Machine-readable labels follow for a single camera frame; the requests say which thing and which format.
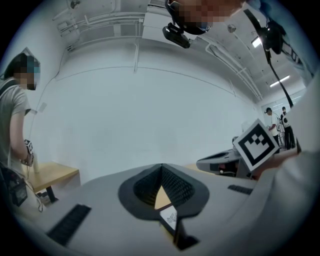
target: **human hand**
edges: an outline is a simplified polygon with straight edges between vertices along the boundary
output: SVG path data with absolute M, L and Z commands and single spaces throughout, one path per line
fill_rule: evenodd
M 279 154 L 274 154 L 253 171 L 253 176 L 258 180 L 264 171 L 272 168 L 278 168 L 285 160 L 296 157 L 297 155 L 298 152 L 296 148 L 280 152 Z
M 20 162 L 21 162 L 21 164 L 23 164 L 25 166 L 31 167 L 33 165 L 33 163 L 34 163 L 34 154 L 33 153 L 31 153 L 31 154 L 28 153 L 28 156 L 26 157 L 26 159 L 21 160 Z

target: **black device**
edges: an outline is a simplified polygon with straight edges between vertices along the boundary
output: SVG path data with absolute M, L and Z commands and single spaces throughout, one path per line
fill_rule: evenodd
M 169 23 L 168 26 L 165 26 L 162 29 L 162 32 L 166 39 L 178 46 L 181 46 L 182 48 L 187 49 L 191 46 L 189 39 L 184 35 L 184 31 L 174 26 L 172 23 Z
M 184 35 L 187 32 L 192 35 L 202 35 L 209 31 L 210 26 L 208 23 L 196 23 L 196 22 L 186 22 L 183 16 L 179 16 L 179 8 L 182 4 L 170 0 L 165 0 L 165 8 L 168 10 L 172 17 L 172 23 L 165 26 L 162 29 L 163 35 L 169 41 L 181 46 L 185 49 L 191 46 L 190 40 Z
M 3 164 L 0 164 L 0 169 L 4 183 L 2 186 L 5 186 L 7 194 L 4 196 L 11 197 L 12 203 L 19 207 L 28 198 L 25 180 Z
M 2 94 L 10 87 L 17 85 L 16 80 L 10 80 L 0 90 L 0 98 Z M 8 201 L 11 198 L 12 203 L 20 206 L 28 197 L 27 185 L 25 180 L 19 177 L 13 170 L 7 168 L 0 162 L 0 179 L 1 179 L 1 192 Z

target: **table leg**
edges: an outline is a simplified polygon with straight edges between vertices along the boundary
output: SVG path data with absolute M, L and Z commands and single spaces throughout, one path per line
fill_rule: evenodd
M 50 199 L 51 203 L 54 203 L 55 201 L 57 201 L 57 199 L 55 197 L 55 194 L 54 194 L 54 191 L 52 190 L 51 186 L 48 186 L 45 190 L 48 193 L 48 196 L 49 196 L 49 199 Z

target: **white panel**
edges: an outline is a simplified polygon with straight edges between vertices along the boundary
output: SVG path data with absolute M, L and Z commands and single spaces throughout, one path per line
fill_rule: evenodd
M 217 87 L 143 68 L 80 73 L 51 87 L 44 100 L 32 140 L 43 149 L 39 158 L 78 167 L 82 183 L 147 164 L 186 165 L 229 149 L 246 111 Z
M 169 16 L 164 16 L 160 14 L 147 12 L 144 17 L 144 26 L 162 29 L 172 22 L 172 18 Z
M 114 25 L 113 26 L 113 33 L 115 37 L 121 36 L 121 25 Z

